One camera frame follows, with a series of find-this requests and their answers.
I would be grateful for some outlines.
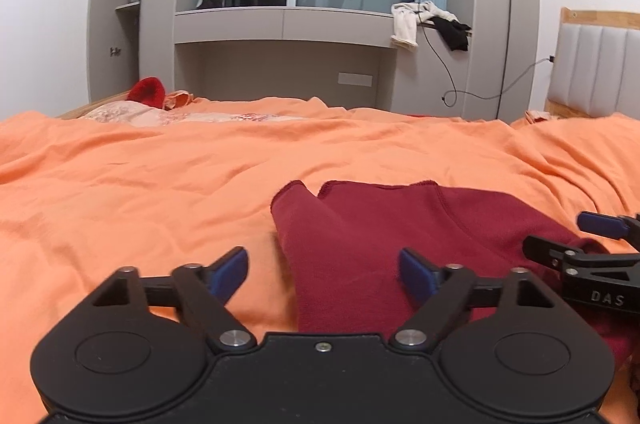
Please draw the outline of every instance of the clothing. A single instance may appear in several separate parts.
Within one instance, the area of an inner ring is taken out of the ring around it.
[[[398,280],[398,252],[410,247],[437,266],[461,263],[478,276],[525,266],[554,289],[559,279],[522,254],[529,234],[606,250],[580,239],[511,195],[435,182],[381,186],[327,182],[315,197],[300,181],[273,199],[271,213],[296,287],[300,332],[380,332],[389,337],[414,312]],[[638,324],[577,308],[607,341],[617,364],[630,355]],[[474,311],[474,318],[486,310]]]
[[[409,50],[414,50],[418,46],[415,37],[419,23],[424,23],[434,17],[440,17],[447,21],[458,21],[454,14],[438,8],[431,1],[395,3],[391,6],[391,14],[394,16],[394,34],[391,36],[391,41]]]
[[[469,25],[464,25],[459,21],[447,21],[444,18],[434,16],[431,18],[436,30],[440,33],[442,40],[450,50],[469,50],[469,41],[466,38],[466,31],[471,30]]]

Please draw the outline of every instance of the screw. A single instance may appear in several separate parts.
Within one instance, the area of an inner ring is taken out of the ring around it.
[[[245,346],[251,341],[251,334],[244,330],[227,330],[220,335],[220,343],[226,346]]]
[[[427,340],[427,335],[421,330],[406,328],[396,334],[396,341],[404,346],[418,346]]]
[[[318,352],[330,352],[331,349],[332,349],[331,343],[322,342],[322,343],[316,344],[316,350]]]

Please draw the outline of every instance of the maroon garment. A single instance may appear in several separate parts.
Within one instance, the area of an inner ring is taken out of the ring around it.
[[[411,186],[332,181],[317,197],[294,181],[275,196],[271,213],[293,274],[300,332],[391,335],[415,311],[398,279],[403,247],[437,266],[461,263],[478,276],[506,276],[512,267],[524,266],[556,290],[558,275],[524,258],[527,235],[606,252],[511,195],[431,181]],[[578,312],[622,364],[638,324],[588,308]]]

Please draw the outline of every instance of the padded headboard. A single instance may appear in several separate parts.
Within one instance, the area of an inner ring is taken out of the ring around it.
[[[640,14],[562,9],[547,109],[640,119]]]

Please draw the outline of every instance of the orange bed sheet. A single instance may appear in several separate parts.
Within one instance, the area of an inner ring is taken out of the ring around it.
[[[516,129],[345,111],[318,99],[199,99],[180,109],[210,112],[304,119],[137,128],[27,113],[0,123],[4,422],[34,424],[44,415],[29,375],[33,347],[126,264],[163,275],[244,245],[250,273],[229,308],[258,335],[295,329],[293,287],[269,212],[273,195],[293,179],[315,192],[331,179],[433,179],[503,191],[576,232],[581,210],[640,211],[640,122],[622,115]],[[622,372],[603,411],[614,424],[638,424],[636,404]]]

